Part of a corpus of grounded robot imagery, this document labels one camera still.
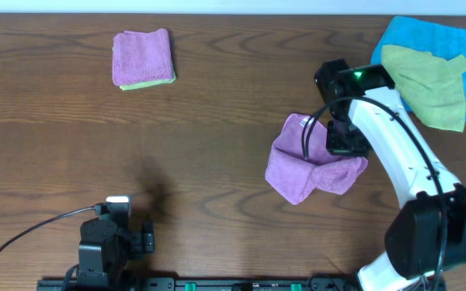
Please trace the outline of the purple microfiber cloth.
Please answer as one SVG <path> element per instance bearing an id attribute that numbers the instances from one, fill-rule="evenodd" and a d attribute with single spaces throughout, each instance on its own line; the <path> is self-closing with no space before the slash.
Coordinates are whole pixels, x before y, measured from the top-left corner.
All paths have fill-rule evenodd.
<path id="1" fill-rule="evenodd" d="M 290 114 L 271 145 L 266 181 L 288 202 L 297 205 L 314 190 L 345 194 L 366 170 L 361 157 L 331 155 L 326 149 L 327 129 L 318 123 L 311 135 L 309 158 L 303 157 L 299 123 L 307 115 Z"/>

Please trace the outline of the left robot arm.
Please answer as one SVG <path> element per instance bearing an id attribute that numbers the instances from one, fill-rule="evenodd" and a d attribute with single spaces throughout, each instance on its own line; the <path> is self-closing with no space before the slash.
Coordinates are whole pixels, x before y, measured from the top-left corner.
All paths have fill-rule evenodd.
<path id="1" fill-rule="evenodd" d="M 155 250 L 151 221 L 131 232 L 114 221 L 96 218 L 83 223 L 80 233 L 75 290 L 126 290 L 134 282 L 125 272 L 127 263 Z"/>

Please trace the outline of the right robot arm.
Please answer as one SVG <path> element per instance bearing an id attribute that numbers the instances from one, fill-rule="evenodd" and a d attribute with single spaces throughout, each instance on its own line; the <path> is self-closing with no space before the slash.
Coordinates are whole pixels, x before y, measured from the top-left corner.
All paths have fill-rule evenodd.
<path id="1" fill-rule="evenodd" d="M 426 144 L 381 65 L 328 61 L 315 79 L 333 117 L 329 153 L 366 157 L 373 150 L 400 206 L 384 253 L 357 273 L 359 289 L 443 289 L 441 273 L 466 264 L 466 187 Z"/>

